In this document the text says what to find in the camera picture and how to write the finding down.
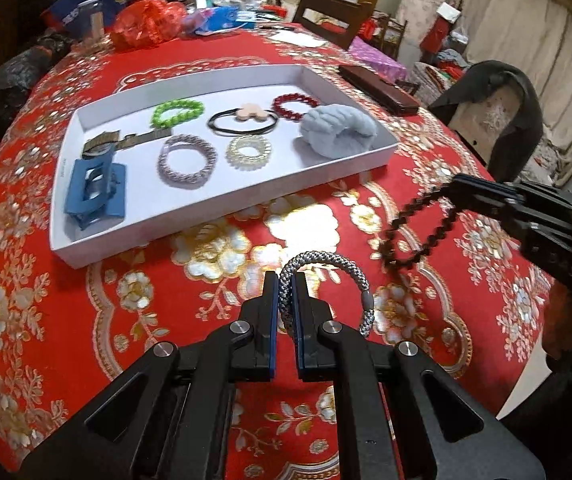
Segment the light blue fluffy wristband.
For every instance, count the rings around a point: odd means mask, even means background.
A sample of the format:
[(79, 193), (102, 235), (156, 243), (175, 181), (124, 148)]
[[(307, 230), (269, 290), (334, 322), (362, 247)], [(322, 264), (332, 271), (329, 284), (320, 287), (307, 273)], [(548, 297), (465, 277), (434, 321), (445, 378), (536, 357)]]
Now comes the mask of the light blue fluffy wristband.
[(318, 155), (330, 159), (369, 151), (378, 136), (377, 122), (353, 106), (329, 104), (302, 116), (300, 134)]

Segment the red plastic bag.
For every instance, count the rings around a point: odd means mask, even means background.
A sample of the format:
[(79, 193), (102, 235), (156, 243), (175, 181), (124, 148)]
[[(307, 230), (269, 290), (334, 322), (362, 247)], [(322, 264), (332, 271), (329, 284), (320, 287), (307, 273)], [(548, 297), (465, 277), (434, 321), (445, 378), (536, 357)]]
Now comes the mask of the red plastic bag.
[(186, 17), (183, 3), (137, 0), (117, 14), (110, 39), (121, 51), (156, 47), (181, 35)]

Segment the small wooden chair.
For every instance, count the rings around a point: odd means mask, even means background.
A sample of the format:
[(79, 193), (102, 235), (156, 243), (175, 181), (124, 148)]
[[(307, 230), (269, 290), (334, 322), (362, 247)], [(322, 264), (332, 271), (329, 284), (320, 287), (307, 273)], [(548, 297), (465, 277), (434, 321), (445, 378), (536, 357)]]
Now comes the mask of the small wooden chair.
[(377, 28), (373, 39), (375, 47), (388, 58), (396, 60), (405, 35), (407, 21), (399, 22), (389, 14), (377, 18)]

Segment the black plastic bag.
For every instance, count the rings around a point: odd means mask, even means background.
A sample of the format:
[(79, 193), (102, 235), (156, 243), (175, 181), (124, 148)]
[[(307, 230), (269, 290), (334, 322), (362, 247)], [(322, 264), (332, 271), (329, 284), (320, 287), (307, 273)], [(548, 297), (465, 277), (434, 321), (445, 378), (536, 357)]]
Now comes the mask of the black plastic bag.
[(36, 44), (0, 67), (0, 114), (18, 112), (34, 87), (70, 51), (73, 39), (60, 32), (41, 36)]

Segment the brown leather wallet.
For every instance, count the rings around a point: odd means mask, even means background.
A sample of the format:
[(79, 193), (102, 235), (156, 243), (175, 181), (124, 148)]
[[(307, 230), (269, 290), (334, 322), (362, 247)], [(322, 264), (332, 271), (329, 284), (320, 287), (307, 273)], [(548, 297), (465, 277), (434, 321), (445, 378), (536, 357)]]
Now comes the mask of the brown leather wallet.
[(339, 65), (339, 75), (361, 90), (394, 116), (418, 114), (420, 104), (410, 94), (368, 68), (358, 65)]

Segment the black hair tie pink charm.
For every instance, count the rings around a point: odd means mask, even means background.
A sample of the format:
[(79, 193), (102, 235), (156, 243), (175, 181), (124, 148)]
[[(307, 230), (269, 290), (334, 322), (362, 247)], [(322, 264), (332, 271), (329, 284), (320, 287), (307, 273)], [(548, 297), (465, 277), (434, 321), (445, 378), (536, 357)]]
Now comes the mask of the black hair tie pink charm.
[[(254, 129), (222, 127), (219, 122), (223, 118), (231, 118), (239, 125), (255, 122), (259, 126)], [(212, 115), (208, 119), (207, 126), (211, 131), (221, 136), (263, 136), (263, 134), (272, 132), (277, 127), (278, 121), (278, 115), (273, 110), (265, 110), (258, 104), (247, 103), (241, 107), (222, 110), (222, 112)]]

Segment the white paper sheet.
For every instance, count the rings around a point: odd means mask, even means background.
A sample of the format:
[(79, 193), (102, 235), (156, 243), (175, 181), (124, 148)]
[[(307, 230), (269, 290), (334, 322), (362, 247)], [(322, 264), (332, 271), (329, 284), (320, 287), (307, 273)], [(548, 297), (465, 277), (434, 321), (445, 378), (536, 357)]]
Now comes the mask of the white paper sheet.
[(269, 39), (301, 48), (316, 49), (324, 47), (326, 44), (326, 40), (324, 39), (303, 34), (303, 32), (291, 32), (290, 30), (280, 30), (276, 34), (270, 36)]

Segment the blue bag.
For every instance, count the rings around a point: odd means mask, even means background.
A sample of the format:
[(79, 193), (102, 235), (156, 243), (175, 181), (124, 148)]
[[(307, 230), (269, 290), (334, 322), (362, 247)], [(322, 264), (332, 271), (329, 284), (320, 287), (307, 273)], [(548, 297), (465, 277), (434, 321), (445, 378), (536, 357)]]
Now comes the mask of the blue bag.
[(91, 18), (100, 14), (103, 28), (111, 27), (117, 15), (134, 0), (57, 0), (41, 14), (44, 23), (65, 30), (73, 38), (90, 36)]

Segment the blue tissue box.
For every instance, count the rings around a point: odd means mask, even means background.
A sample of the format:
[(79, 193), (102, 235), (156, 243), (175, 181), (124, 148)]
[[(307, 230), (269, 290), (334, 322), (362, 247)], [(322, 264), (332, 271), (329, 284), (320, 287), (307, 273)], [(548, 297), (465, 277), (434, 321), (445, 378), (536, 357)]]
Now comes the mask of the blue tissue box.
[(238, 29), (255, 29), (257, 14), (253, 11), (242, 11), (235, 6), (213, 6), (198, 11), (197, 36), (225, 34)]

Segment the blue hair claw clip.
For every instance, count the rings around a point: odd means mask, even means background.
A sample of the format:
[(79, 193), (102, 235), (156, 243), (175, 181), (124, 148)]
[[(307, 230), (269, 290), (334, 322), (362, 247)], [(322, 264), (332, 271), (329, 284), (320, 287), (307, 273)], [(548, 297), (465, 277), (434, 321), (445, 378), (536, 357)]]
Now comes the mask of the blue hair claw clip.
[(103, 220), (126, 218), (126, 166), (114, 162), (115, 151), (107, 148), (73, 164), (64, 213), (81, 231)]

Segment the red floral tablecloth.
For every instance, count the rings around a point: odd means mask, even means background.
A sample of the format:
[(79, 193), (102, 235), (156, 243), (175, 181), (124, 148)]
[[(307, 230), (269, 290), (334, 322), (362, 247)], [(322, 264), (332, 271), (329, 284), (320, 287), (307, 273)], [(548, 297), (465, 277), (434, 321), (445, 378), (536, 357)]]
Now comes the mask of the red floral tablecloth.
[(74, 270), (48, 244), (56, 158), (77, 107), (140, 84), (216, 68), (301, 64), (330, 81), (349, 56), (267, 32), (72, 53), (36, 86), (0, 146), (0, 462), (24, 456), (152, 344), (200, 340), (239, 315), (294, 255), (339, 252), (374, 294), (371, 339), (415, 341), (489, 411), (531, 355), (547, 275), (497, 222), (465, 212), (413, 270), (382, 270), (382, 229), (410, 200), (483, 167), (425, 110), (390, 118), (386, 168), (286, 195)]

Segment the dark wooden chair far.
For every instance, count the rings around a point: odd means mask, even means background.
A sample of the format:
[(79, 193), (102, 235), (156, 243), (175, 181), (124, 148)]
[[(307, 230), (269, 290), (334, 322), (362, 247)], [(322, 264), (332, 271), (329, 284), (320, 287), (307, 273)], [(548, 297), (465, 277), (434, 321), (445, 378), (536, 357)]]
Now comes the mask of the dark wooden chair far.
[[(319, 38), (325, 39), (344, 51), (348, 51), (361, 26), (373, 13), (371, 2), (354, 3), (348, 0), (300, 0), (292, 18)], [(321, 18), (330, 18), (331, 27), (307, 18), (307, 11)]]

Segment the purple tablecloth side table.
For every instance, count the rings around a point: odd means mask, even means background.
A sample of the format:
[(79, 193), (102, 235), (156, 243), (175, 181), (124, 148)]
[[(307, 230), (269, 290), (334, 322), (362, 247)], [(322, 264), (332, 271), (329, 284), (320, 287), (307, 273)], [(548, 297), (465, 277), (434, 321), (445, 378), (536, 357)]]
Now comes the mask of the purple tablecloth side table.
[(368, 65), (374, 72), (382, 77), (386, 77), (389, 81), (397, 81), (397, 79), (404, 80), (407, 76), (407, 70), (404, 65), (389, 58), (380, 50), (366, 44), (364, 40), (355, 37), (349, 47), (349, 53), (366, 65)]

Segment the floral cushioned chair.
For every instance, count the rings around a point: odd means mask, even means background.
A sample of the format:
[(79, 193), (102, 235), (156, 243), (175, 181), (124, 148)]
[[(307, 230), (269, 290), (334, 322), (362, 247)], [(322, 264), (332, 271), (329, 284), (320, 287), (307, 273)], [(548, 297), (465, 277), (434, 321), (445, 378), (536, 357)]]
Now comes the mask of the floral cushioned chair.
[(504, 62), (470, 66), (428, 110), (469, 144), (498, 182), (516, 180), (544, 136), (533, 84)]

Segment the metal watch band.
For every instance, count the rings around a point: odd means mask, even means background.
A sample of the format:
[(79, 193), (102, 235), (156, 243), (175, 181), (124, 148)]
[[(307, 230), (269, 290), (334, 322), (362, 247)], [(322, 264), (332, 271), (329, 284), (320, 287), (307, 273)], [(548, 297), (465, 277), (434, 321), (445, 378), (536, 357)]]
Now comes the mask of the metal watch band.
[(170, 128), (155, 128), (145, 133), (129, 133), (125, 136), (121, 136), (119, 130), (106, 131), (84, 143), (82, 157), (91, 159), (106, 154), (110, 150), (127, 150), (140, 144), (165, 139), (171, 134)]

